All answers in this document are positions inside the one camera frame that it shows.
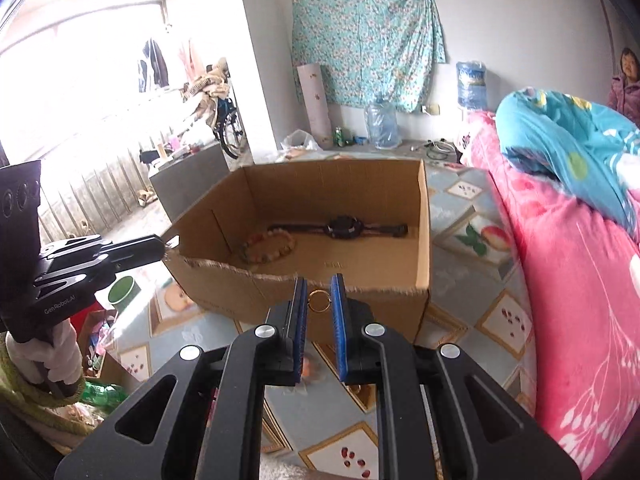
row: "large water jug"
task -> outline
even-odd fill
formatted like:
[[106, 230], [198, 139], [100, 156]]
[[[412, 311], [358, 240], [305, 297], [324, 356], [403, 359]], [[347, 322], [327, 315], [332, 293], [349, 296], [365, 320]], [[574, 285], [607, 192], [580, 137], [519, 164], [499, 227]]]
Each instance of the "large water jug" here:
[[398, 133], [396, 121], [396, 109], [385, 101], [382, 95], [378, 95], [375, 102], [364, 110], [367, 122], [369, 142], [380, 150], [392, 150], [402, 143], [402, 137]]
[[461, 61], [458, 72], [458, 104], [468, 110], [487, 110], [486, 67], [480, 61]]

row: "pink blanket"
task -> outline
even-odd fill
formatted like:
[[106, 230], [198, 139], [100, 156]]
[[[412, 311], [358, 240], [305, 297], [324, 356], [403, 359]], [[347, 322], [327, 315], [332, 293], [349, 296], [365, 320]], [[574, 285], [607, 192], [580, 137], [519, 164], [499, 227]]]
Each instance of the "pink blanket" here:
[[536, 419], [588, 478], [640, 405], [640, 250], [549, 179], [512, 168], [493, 115], [463, 162], [488, 170], [507, 209], [536, 332]]

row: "hand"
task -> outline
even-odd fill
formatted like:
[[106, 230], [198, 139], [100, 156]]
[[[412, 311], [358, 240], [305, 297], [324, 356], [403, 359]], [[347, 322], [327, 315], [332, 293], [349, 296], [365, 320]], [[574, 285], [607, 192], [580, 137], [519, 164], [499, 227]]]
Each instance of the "hand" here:
[[76, 330], [68, 319], [53, 327], [53, 346], [38, 339], [18, 343], [8, 332], [6, 349], [9, 359], [31, 384], [44, 382], [34, 361], [44, 363], [52, 383], [73, 384], [82, 374], [82, 354], [76, 343]]

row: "metal bolt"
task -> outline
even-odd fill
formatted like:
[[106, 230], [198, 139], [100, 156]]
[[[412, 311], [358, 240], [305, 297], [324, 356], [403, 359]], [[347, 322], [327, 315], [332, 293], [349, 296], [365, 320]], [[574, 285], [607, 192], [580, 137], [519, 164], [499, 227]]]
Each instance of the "metal bolt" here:
[[364, 327], [364, 332], [372, 337], [380, 337], [385, 333], [385, 327], [380, 325], [380, 323], [370, 323]]
[[455, 359], [460, 355], [460, 348], [452, 344], [446, 344], [442, 346], [440, 353], [447, 359]]
[[255, 329], [255, 335], [261, 337], [263, 339], [267, 339], [276, 333], [276, 329], [274, 329], [271, 325], [260, 325]]
[[200, 355], [200, 349], [197, 346], [189, 345], [180, 350], [180, 357], [185, 361], [193, 361]]

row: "wheel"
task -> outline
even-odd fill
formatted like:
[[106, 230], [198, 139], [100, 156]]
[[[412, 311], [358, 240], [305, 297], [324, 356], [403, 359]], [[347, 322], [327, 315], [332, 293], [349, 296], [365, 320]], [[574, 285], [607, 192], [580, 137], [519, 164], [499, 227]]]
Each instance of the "wheel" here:
[[244, 131], [240, 126], [238, 111], [234, 110], [225, 119], [220, 134], [220, 145], [225, 153], [233, 159], [240, 156], [242, 152], [242, 139]]

